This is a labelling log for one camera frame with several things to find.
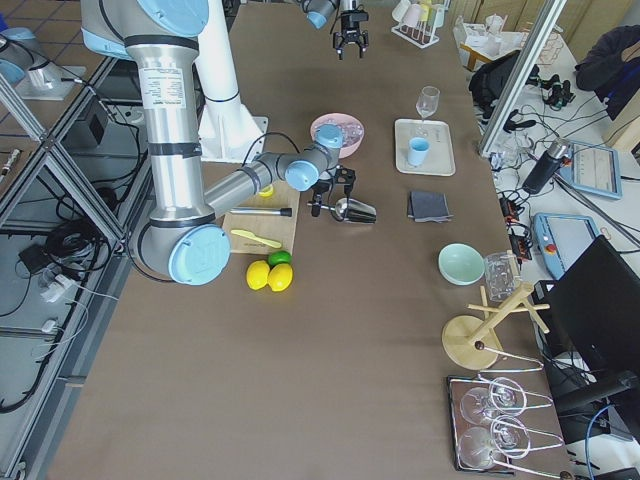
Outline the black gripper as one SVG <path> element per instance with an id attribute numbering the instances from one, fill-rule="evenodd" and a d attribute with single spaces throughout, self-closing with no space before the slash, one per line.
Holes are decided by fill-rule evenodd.
<path id="1" fill-rule="evenodd" d="M 356 45 L 359 49 L 359 58 L 364 57 L 369 47 L 368 32 L 361 29 L 361 24 L 369 20 L 369 14 L 364 9 L 361 1 L 341 1 L 336 10 L 334 22 L 340 22 L 340 28 L 331 28 L 332 46 L 338 58 L 344 58 L 344 49 L 348 45 Z"/>
<path id="2" fill-rule="evenodd" d="M 349 168 L 337 167 L 332 173 L 324 172 L 322 177 L 312 186 L 312 199 L 308 202 L 311 215 L 318 217 L 322 210 L 328 210 L 333 217 L 344 217 L 355 181 L 355 171 Z M 336 186 L 343 187 L 344 197 L 336 201 L 334 205 L 329 205 L 324 201 L 324 195 L 330 199 Z"/>

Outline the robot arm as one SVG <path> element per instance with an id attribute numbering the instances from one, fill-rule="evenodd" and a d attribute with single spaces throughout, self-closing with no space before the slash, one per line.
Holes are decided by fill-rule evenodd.
<path id="1" fill-rule="evenodd" d="M 361 29 L 361 24 L 369 20 L 369 13 L 360 1 L 303 0 L 297 4 L 316 29 L 322 29 L 333 19 L 330 31 L 332 48 L 340 60 L 344 58 L 348 45 L 356 45 L 359 57 L 364 56 L 369 47 L 369 37 L 368 32 Z"/>
<path id="2" fill-rule="evenodd" d="M 323 125 L 302 152 L 259 154 L 206 189 L 206 128 L 224 151 L 260 133 L 239 99 L 221 2 L 84 1 L 81 15 L 90 50 L 138 68 L 156 207 L 135 250 L 148 268 L 181 284 L 214 280 L 230 255 L 218 216 L 276 180 L 305 191 L 338 165 L 342 132 Z"/>

